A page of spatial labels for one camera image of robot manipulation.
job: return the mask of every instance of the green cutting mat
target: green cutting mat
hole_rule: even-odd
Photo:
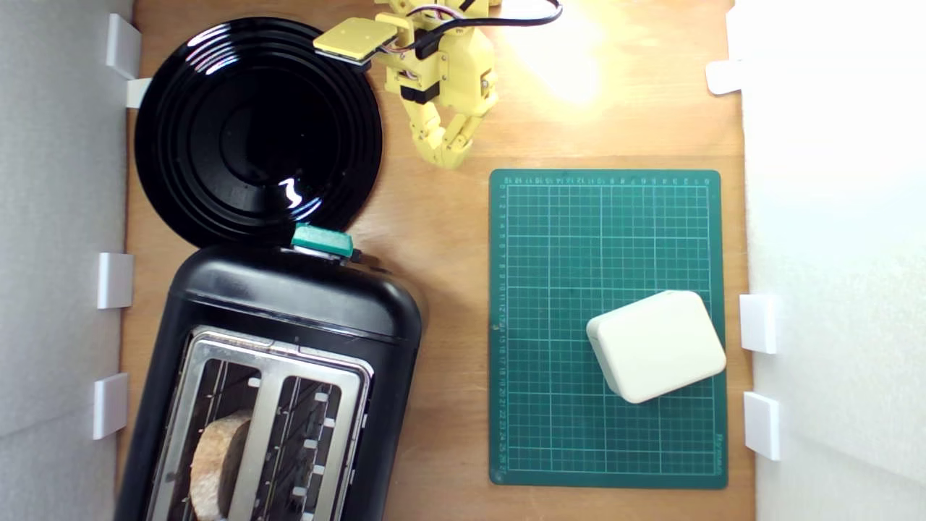
[[[585,335],[599,313],[690,289],[723,342],[718,173],[499,170],[491,204],[492,481],[725,487],[725,374],[632,405]]]

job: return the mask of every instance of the wire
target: wire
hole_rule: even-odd
[[[425,4],[424,6],[417,6],[414,9],[408,11],[408,14],[406,16],[410,17],[411,15],[414,15],[415,13],[419,13],[421,11],[437,11],[439,13],[444,13],[445,15],[453,19],[464,19],[465,18],[465,16],[463,16],[462,13],[453,9],[452,7],[442,6],[440,4]]]
[[[450,16],[459,15],[459,18],[454,18],[448,20],[441,25],[437,26],[434,29],[431,29],[428,32],[425,32],[420,38],[417,38],[413,43],[405,46],[390,49],[393,53],[402,53],[410,50],[417,49],[426,45],[431,45],[437,42],[441,36],[451,29],[459,29],[461,27],[486,27],[486,26],[495,26],[495,27],[532,27],[537,25],[545,25],[551,21],[558,19],[560,15],[563,14],[563,6],[559,3],[559,0],[546,0],[551,6],[554,7],[552,14],[547,15],[541,18],[535,19],[503,19],[503,18],[480,18],[480,19],[468,19],[463,18],[462,15],[451,9],[447,6],[439,6],[437,4],[428,4],[426,6],[419,6],[415,9],[412,9],[408,12],[408,16],[416,12],[420,12],[425,9],[430,10],[439,10],[441,12],[452,11],[453,14]]]

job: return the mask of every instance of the wooden table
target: wooden table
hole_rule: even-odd
[[[528,0],[505,0],[517,15]],[[742,393],[752,388],[739,347],[746,290],[743,137],[737,96],[712,97],[704,66],[726,56],[731,0],[572,0],[543,28],[487,31],[497,53],[499,105],[457,171],[418,159],[404,111],[379,94],[381,178],[351,229],[364,251],[417,283],[431,322],[395,462],[387,518],[753,519],[753,456],[743,446]],[[371,0],[138,0],[142,73],[188,37],[227,19],[278,15],[330,28],[381,10]],[[379,89],[382,68],[371,79]],[[130,113],[130,129],[134,113]],[[722,491],[497,487],[488,478],[487,180],[500,167],[713,168],[723,178],[724,281],[730,396],[730,486]],[[127,249],[136,256],[125,312],[122,370],[136,414],[170,279],[193,248],[158,219],[132,166]],[[122,434],[121,461],[131,429]]]

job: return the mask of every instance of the white clip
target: white clip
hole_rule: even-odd
[[[713,95],[725,95],[743,88],[744,65],[749,33],[745,8],[733,6],[727,12],[727,54],[729,59],[712,61],[705,66],[707,89]]]
[[[775,354],[774,299],[766,295],[740,295],[740,337],[743,349]]]
[[[131,283],[135,256],[125,253],[101,253],[96,308],[111,310],[131,306]]]
[[[781,460],[781,421],[779,406],[754,392],[743,393],[746,447],[773,462]]]
[[[148,91],[148,85],[151,84],[151,78],[142,78],[140,80],[129,80],[126,83],[125,107],[141,108],[144,93]]]
[[[142,34],[121,16],[110,14],[106,64],[126,80],[134,80],[141,62]]]
[[[94,383],[94,439],[103,439],[129,421],[129,374],[118,373]]]

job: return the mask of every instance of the bread slice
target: bread slice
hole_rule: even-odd
[[[241,410],[203,430],[190,465],[190,502],[199,521],[228,517],[250,425],[251,411]]]

